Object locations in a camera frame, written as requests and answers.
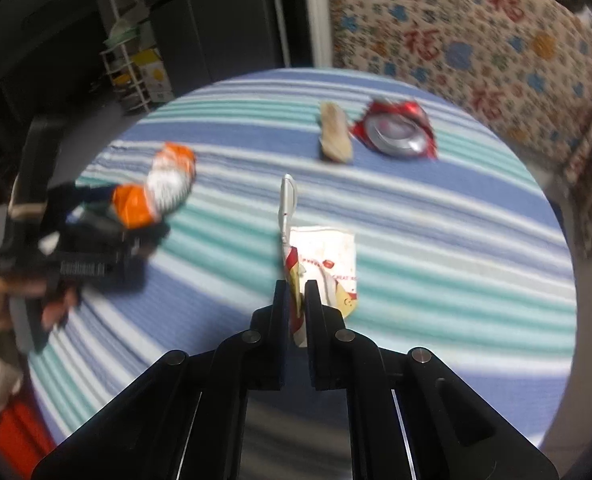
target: red and silver package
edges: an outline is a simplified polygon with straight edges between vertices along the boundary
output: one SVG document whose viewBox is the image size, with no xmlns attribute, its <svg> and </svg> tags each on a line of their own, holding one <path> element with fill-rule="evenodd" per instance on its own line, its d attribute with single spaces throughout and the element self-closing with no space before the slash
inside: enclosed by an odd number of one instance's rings
<svg viewBox="0 0 592 480">
<path fill-rule="evenodd" d="M 352 134 L 366 146 L 386 155 L 436 158 L 434 131 L 417 102 L 375 100 Z"/>
</svg>

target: black cabinet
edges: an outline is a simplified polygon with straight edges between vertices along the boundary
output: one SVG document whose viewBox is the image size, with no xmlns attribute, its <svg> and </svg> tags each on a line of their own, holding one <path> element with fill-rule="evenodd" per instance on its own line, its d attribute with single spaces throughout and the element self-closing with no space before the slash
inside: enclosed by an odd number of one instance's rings
<svg viewBox="0 0 592 480">
<path fill-rule="evenodd" d="M 150 20 L 176 96 L 283 66 L 274 0 L 171 0 Z"/>
</svg>

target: metal screw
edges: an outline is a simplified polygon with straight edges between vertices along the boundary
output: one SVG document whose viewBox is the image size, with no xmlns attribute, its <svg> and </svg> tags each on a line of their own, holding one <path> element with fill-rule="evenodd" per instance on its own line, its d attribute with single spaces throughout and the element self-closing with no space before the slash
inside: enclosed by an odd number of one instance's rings
<svg viewBox="0 0 592 480">
<path fill-rule="evenodd" d="M 340 330 L 337 330 L 334 335 L 336 336 L 336 339 L 342 341 L 343 343 L 349 343 L 350 341 L 353 341 L 356 337 L 356 334 L 348 328 L 342 328 Z"/>
<path fill-rule="evenodd" d="M 176 366 L 185 360 L 185 352 L 182 350 L 171 350 L 165 354 L 165 362 L 170 366 Z"/>
<path fill-rule="evenodd" d="M 418 347 L 412 350 L 412 357 L 414 358 L 414 361 L 426 363 L 432 358 L 432 353 L 427 348 Z"/>
<path fill-rule="evenodd" d="M 256 330 L 245 330 L 241 335 L 245 343 L 256 343 L 260 341 L 260 334 Z"/>
</svg>

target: red fabric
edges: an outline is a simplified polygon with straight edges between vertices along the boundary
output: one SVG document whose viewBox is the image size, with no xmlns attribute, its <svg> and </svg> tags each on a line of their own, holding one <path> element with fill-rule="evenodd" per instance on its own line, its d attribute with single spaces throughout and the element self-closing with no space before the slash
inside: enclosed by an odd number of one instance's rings
<svg viewBox="0 0 592 480">
<path fill-rule="evenodd" d="M 40 460 L 55 447 L 26 373 L 20 392 L 0 414 L 0 453 L 22 478 L 29 479 Z"/>
</svg>

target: round table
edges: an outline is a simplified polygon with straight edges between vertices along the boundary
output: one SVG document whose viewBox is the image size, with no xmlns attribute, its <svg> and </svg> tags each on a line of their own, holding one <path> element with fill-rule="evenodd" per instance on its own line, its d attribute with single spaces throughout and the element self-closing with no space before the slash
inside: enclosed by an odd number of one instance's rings
<svg viewBox="0 0 592 480">
<path fill-rule="evenodd" d="M 438 160 L 387 158 L 353 140 L 351 166 L 321 161 L 320 102 L 336 102 L 355 121 L 374 97 L 417 100 L 436 132 Z M 169 218 L 144 288 L 86 288 L 81 308 L 30 357 L 57 442 L 168 349 L 211 350 L 271 304 L 283 276 L 277 212 L 285 173 L 298 183 L 295 225 L 356 235 L 359 304 L 348 327 L 384 348 L 430 348 L 540 442 L 574 351 L 572 263 L 547 199 L 492 132 L 442 99 L 380 76 L 273 70 L 163 106 L 100 153 L 80 181 L 140 182 L 166 140 L 191 146 L 198 177 Z M 346 472 L 342 393 L 314 394 L 307 384 L 298 396 L 300 403 L 252 396 L 249 431 L 266 439 L 247 439 L 246 429 L 248 476 L 279 478 L 281 468 L 312 464 Z M 290 438 L 287 450 L 276 447 Z M 331 446 L 326 456 L 340 462 L 303 465 L 296 456 L 314 453 L 313 443 Z"/>
</svg>

